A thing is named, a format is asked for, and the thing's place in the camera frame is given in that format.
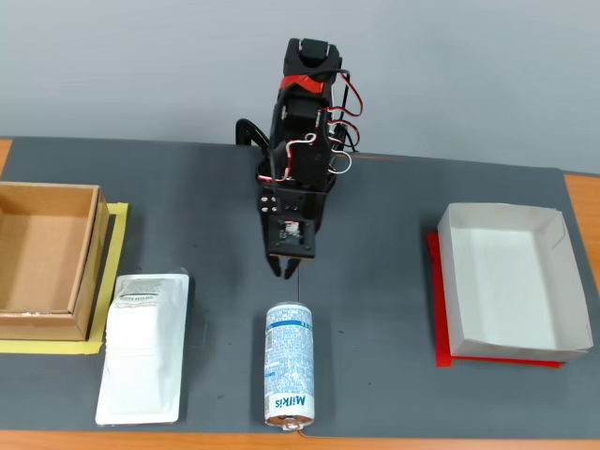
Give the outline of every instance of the wooden table edge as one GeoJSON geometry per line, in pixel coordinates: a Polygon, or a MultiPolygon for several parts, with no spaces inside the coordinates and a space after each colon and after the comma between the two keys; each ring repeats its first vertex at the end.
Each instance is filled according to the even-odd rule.
{"type": "MultiPolygon", "coordinates": [[[[0,175],[8,158],[12,141],[0,141],[0,175]]],[[[565,175],[577,224],[592,265],[596,286],[600,285],[600,178],[565,175]]],[[[111,449],[332,449],[368,448],[372,450],[596,450],[594,441],[514,441],[452,439],[348,439],[305,438],[298,433],[275,434],[179,434],[179,433],[112,433],[65,431],[0,431],[0,448],[39,450],[111,449]]]]}

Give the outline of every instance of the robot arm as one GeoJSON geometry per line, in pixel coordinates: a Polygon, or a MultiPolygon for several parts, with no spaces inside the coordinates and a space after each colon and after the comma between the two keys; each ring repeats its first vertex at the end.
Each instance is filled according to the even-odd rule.
{"type": "Polygon", "coordinates": [[[258,210],[266,258],[278,277],[280,257],[289,258],[286,279],[303,259],[315,257],[325,199],[337,173],[342,173],[333,169],[336,155],[344,154],[352,163],[343,147],[350,137],[348,126],[356,128],[341,116],[333,120],[333,112],[358,116],[362,102],[359,114],[333,105],[332,86],[338,74],[347,83],[344,97],[349,87],[356,94],[336,46],[290,39],[270,137],[246,119],[236,124],[237,144],[254,142],[262,149],[256,173],[258,210]]]}

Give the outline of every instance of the red mat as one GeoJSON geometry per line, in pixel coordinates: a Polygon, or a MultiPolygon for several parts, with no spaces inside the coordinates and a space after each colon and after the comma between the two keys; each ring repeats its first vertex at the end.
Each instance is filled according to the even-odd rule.
{"type": "Polygon", "coordinates": [[[561,368],[556,361],[525,361],[522,359],[471,358],[452,356],[448,338],[448,320],[446,318],[446,300],[443,293],[442,258],[440,241],[436,232],[427,234],[427,246],[433,265],[433,296],[435,322],[435,365],[437,368],[451,368],[453,361],[480,361],[484,363],[517,364],[520,366],[537,366],[540,368],[561,368]]]}

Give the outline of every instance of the can label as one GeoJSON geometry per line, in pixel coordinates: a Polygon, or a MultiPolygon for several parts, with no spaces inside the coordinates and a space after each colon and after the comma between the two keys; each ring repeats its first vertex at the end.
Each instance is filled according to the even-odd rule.
{"type": "Polygon", "coordinates": [[[265,329],[264,418],[314,418],[312,316],[300,304],[269,309],[265,329]]]}

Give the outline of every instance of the yellow paper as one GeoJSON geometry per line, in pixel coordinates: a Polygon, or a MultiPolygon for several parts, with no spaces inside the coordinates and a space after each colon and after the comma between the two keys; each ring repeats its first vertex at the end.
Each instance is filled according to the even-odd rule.
{"type": "Polygon", "coordinates": [[[108,207],[109,213],[114,216],[114,226],[89,338],[80,342],[66,340],[0,340],[0,353],[96,354],[100,351],[106,318],[113,299],[116,271],[121,258],[128,218],[127,203],[109,203],[108,207]]]}

